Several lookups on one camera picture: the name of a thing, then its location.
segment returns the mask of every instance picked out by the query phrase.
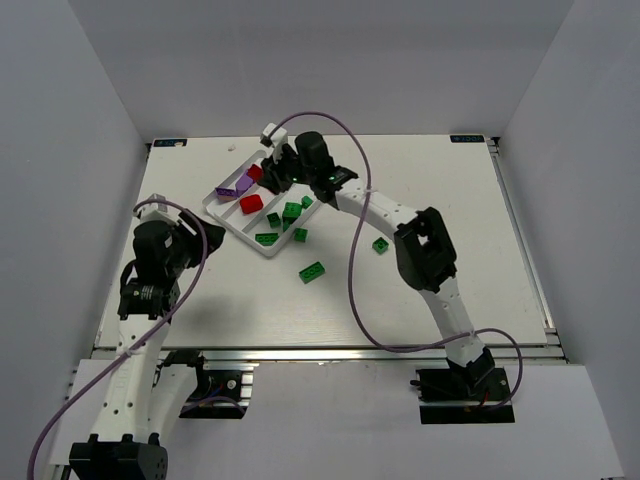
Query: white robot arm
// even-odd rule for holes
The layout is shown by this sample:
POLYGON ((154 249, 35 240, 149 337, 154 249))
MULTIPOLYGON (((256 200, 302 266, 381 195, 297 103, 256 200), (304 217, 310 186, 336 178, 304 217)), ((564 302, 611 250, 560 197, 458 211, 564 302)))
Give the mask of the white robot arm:
MULTIPOLYGON (((287 132, 274 128, 267 126, 261 137, 262 144, 274 150, 262 162, 264 175, 258 183, 275 194, 294 182, 303 183, 323 203, 360 217, 366 185, 351 170, 334 164, 322 135, 306 132, 297 136, 296 151, 287 143, 287 132)), ((495 363, 474 334, 460 297, 456 252, 440 213, 434 208, 418 211, 370 192, 365 221, 394 242, 400 275, 424 298, 443 338, 470 334, 448 343, 445 350, 451 370, 475 389, 495 363)))
MULTIPOLYGON (((138 213, 140 225, 133 240, 136 258, 120 278, 116 355, 128 358, 109 378, 89 439, 71 448, 69 464, 80 480, 165 478, 168 457, 162 445, 189 396, 199 391, 206 394, 210 387, 196 351, 171 352, 154 385, 171 320, 140 348, 130 350, 176 305, 182 272, 204 261, 203 239, 189 215, 181 213, 174 220, 159 204, 146 205, 138 213)), ((198 220, 209 255, 220 247, 225 231, 198 220)))

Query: white wall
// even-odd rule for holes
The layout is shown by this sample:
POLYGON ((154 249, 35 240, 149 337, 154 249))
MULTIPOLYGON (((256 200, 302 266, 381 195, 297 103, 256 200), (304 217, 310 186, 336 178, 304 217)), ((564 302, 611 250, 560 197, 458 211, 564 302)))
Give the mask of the white wall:
POLYGON ((640 3, 576 2, 502 140, 569 357, 640 479, 640 3))
POLYGON ((499 135, 572 0, 70 3, 150 140, 306 109, 357 133, 499 135))
POLYGON ((90 351, 145 152, 66 1, 3 1, 0 65, 0 478, 21 479, 90 351))

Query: black bracket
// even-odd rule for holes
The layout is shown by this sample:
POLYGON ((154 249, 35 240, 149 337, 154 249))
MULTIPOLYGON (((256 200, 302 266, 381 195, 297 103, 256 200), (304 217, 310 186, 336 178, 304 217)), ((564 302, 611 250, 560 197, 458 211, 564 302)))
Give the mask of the black bracket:
POLYGON ((100 442, 93 434, 72 445, 69 464, 80 480, 164 480, 168 456, 157 439, 139 443, 123 435, 120 442, 100 442))
POLYGON ((510 404, 491 408, 510 394, 503 368, 493 369, 474 390, 446 368, 423 369, 417 373, 419 380, 412 380, 411 385, 420 392, 423 425, 515 422, 510 404))
POLYGON ((435 208, 417 212, 409 223, 398 225, 394 242, 398 270, 411 288, 438 293, 447 278, 455 277, 456 250, 435 208), (427 241, 421 244, 420 237, 427 241))

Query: lego brick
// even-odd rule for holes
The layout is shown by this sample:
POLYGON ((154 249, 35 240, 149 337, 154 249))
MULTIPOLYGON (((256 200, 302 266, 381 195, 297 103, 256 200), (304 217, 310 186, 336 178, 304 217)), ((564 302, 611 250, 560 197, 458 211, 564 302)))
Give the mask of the lego brick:
POLYGON ((251 165, 246 173, 249 177, 253 179, 254 182, 260 181, 262 178, 263 172, 262 169, 257 165, 251 165))
POLYGON ((271 226, 271 228, 276 228, 280 226, 280 223, 281 223, 280 217, 275 212, 267 215, 267 220, 269 220, 269 226, 271 226))
POLYGON ((251 178, 249 175, 247 175, 246 173, 242 175, 236 182, 236 193, 238 194, 238 197, 241 197, 242 195, 247 193, 247 190, 253 187, 254 183, 255 182, 253 181, 253 178, 251 178))
POLYGON ((373 242, 373 245, 371 245, 371 247, 380 255, 382 255, 384 252, 389 250, 389 242, 387 242, 384 238, 380 237, 373 242))
POLYGON ((293 239, 296 242, 306 242, 307 241, 307 233, 308 231, 305 228, 296 228, 296 231, 293 232, 293 239))
POLYGON ((216 195, 221 202, 230 202, 238 198, 238 194, 232 188, 216 187, 216 195))
POLYGON ((256 233, 256 242, 264 247, 269 247, 278 240, 277 233, 256 233))
POLYGON ((312 203, 313 203, 313 200, 311 200, 311 197, 307 195, 302 197, 302 200, 300 200, 300 205, 302 205, 302 208, 304 208, 305 210, 309 208, 312 203))
POLYGON ((313 265, 309 265, 304 270, 300 271, 298 275, 300 275, 300 279, 304 283, 309 283, 312 280, 315 280, 321 275, 324 275, 325 269, 320 262, 316 262, 313 265))
POLYGON ((302 214, 302 205, 299 203, 287 202, 284 204, 282 220, 293 223, 302 214))
POLYGON ((262 210, 263 206, 260 195, 249 195, 240 199, 240 208, 245 215, 262 210))

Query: wire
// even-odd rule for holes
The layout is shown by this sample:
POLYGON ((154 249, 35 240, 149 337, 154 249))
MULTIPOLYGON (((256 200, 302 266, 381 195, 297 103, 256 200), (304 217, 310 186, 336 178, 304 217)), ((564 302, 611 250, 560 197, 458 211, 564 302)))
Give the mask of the wire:
POLYGON ((188 412, 189 410, 192 410, 196 407, 204 405, 205 403, 213 403, 213 402, 228 402, 232 404, 234 407, 236 407, 238 410, 240 410, 240 412, 243 415, 247 413, 247 410, 238 402, 236 402, 233 398, 223 397, 223 396, 215 396, 215 397, 211 396, 211 397, 203 398, 202 400, 198 400, 197 402, 192 403, 187 407, 184 407, 180 413, 183 414, 184 412, 188 412))
MULTIPOLYGON (((356 306, 355 295, 354 295, 354 291, 353 291, 353 273, 354 273, 354 264, 355 264, 355 259, 356 259, 356 249, 358 247, 358 240, 360 239, 360 233, 362 232, 362 227, 364 225, 365 218, 367 216, 367 210, 369 208, 369 201, 370 201, 370 198, 371 198, 371 165, 369 164, 369 159, 367 158, 367 154, 364 151, 364 148, 360 144, 360 141, 356 138, 355 134, 344 123, 342 123, 342 121, 340 121, 339 119, 337 119, 336 117, 334 117, 333 115, 330 115, 328 113, 309 110, 309 111, 298 112, 298 113, 294 113, 292 115, 289 115, 288 117, 286 117, 284 120, 282 120, 280 123, 278 123, 276 125, 276 127, 271 131, 271 133, 268 135, 267 138, 271 139, 271 136, 280 127, 282 127, 285 123, 289 122, 290 120, 293 120, 294 118, 306 117, 306 116, 315 116, 315 117, 327 118, 327 119, 331 120, 332 122, 336 123, 337 125, 339 125, 345 131, 345 133, 351 138, 351 140, 353 140, 353 143, 355 143, 356 147, 358 148, 358 151, 360 152, 360 155, 362 156, 362 160, 364 162, 364 168, 365 168, 365 171, 366 171, 366 183, 367 183, 367 185, 366 185, 366 189, 365 189, 364 204, 362 205, 362 213, 360 213, 360 218, 358 220, 358 226, 356 227, 356 231, 355 231, 355 234, 353 236, 353 241, 351 242, 351 250, 349 252, 349 266, 348 266, 348 270, 347 270, 347 291, 348 291, 348 294, 349 294, 349 305, 351 306, 351 313, 353 314, 353 318, 355 319, 356 323, 358 324, 358 327, 360 328, 360 331, 362 331, 363 335, 367 338, 367 340, 369 340, 369 342, 371 342, 373 345, 375 345, 379 349, 385 350, 385 351, 391 352, 391 353, 414 353, 414 352, 420 352, 420 351, 423 351, 423 350, 442 347, 442 346, 446 345, 447 343, 450 343, 450 342, 453 342, 455 340, 459 340, 461 338, 470 337, 470 336, 474 335, 473 332, 464 332, 464 333, 459 333, 457 335, 453 335, 451 337, 447 337, 447 338, 444 338, 444 339, 439 340, 437 342, 429 343, 429 344, 426 344, 426 345, 417 345, 417 346, 402 346, 402 345, 398 345, 398 346, 391 346, 391 345, 384 345, 384 344, 380 343, 379 341, 377 341, 373 337, 373 335, 371 335, 371 333, 369 333, 367 328, 364 326, 364 323, 362 322, 362 319, 360 318, 360 314, 358 313, 358 307, 356 306)), ((478 334, 478 333, 489 333, 489 332, 498 333, 498 334, 506 337, 513 344, 513 347, 516 350, 516 354, 518 355, 518 379, 516 380, 516 384, 514 385, 513 389, 511 390, 511 393, 503 401, 501 401, 500 403, 498 403, 496 405, 492 405, 491 407, 485 407, 487 409, 489 409, 489 408, 495 409, 495 408, 499 408, 499 407, 505 405, 506 403, 508 403, 509 401, 511 401, 511 399, 514 397, 514 395, 518 391, 518 388, 520 388, 520 383, 522 381, 522 370, 524 368, 524 362, 522 360, 522 352, 520 351, 520 347, 518 346, 518 343, 507 332, 505 332, 503 330, 500 330, 498 328, 483 328, 481 330, 476 330, 475 334, 478 334)))
POLYGON ((185 215, 188 215, 194 221, 194 224, 198 228, 198 233, 200 233, 202 237, 202 259, 200 261, 200 265, 198 266, 198 269, 196 270, 196 274, 193 277, 193 280, 191 281, 191 285, 189 285, 189 288, 187 288, 187 290, 184 292, 184 295, 182 295, 180 300, 176 302, 175 306, 167 313, 166 316, 164 316, 159 322, 156 322, 155 325, 151 329, 149 329, 147 333, 142 335, 138 339, 138 341, 136 341, 133 345, 131 345, 131 348, 129 348, 128 351, 125 351, 119 357, 117 357, 104 370, 102 370, 98 375, 96 375, 95 378, 93 378, 93 380, 91 380, 84 387, 82 387, 78 391, 78 393, 76 393, 73 397, 67 400, 62 405, 62 407, 60 407, 60 409, 53 415, 53 417, 51 417, 51 420, 49 420, 49 422, 42 429, 42 432, 40 432, 40 435, 38 435, 38 438, 36 439, 36 442, 33 445, 33 449, 31 450, 31 455, 29 456, 29 464, 27 466, 27 480, 35 480, 35 468, 36 468, 36 459, 38 458, 38 452, 40 451, 40 448, 42 447, 42 443, 44 442, 45 438, 47 437, 47 435, 49 434, 53 426, 58 422, 58 420, 62 418, 62 415, 64 415, 64 413, 67 410, 69 410, 69 408, 71 408, 73 404, 75 404, 80 398, 82 398, 84 394, 86 394, 89 390, 91 390, 100 380, 102 380, 109 373, 113 372, 120 365, 122 365, 127 360, 127 358, 129 358, 129 356, 131 355, 131 352, 140 348, 143 343, 149 340, 149 338, 151 338, 158 330, 160 330, 171 319, 171 317, 175 315, 175 313, 184 304, 187 298, 189 298, 189 296, 195 289, 196 284, 198 283, 198 280, 200 280, 200 276, 204 271, 204 264, 207 259, 207 251, 209 249, 209 244, 207 242, 207 234, 204 230, 204 227, 200 223, 200 220, 198 220, 198 217, 196 217, 189 210, 187 210, 184 207, 181 207, 177 203, 173 203, 169 200, 164 200, 159 198, 153 198, 153 199, 143 200, 142 202, 139 202, 135 207, 133 207, 134 214, 140 209, 140 207, 144 205, 149 205, 152 203, 159 203, 162 205, 167 205, 169 207, 176 208, 180 210, 182 213, 184 213, 185 215))
POLYGON ((207 395, 206 397, 199 398, 198 400, 195 400, 193 403, 190 403, 189 405, 187 405, 185 407, 182 407, 182 410, 180 410, 180 414, 182 415, 184 412, 188 412, 192 408, 196 408, 198 406, 197 405, 198 402, 201 401, 201 400, 206 400, 206 399, 208 399, 210 397, 215 397, 217 394, 220 393, 221 390, 222 390, 222 385, 220 385, 218 388, 216 388, 212 394, 207 395))

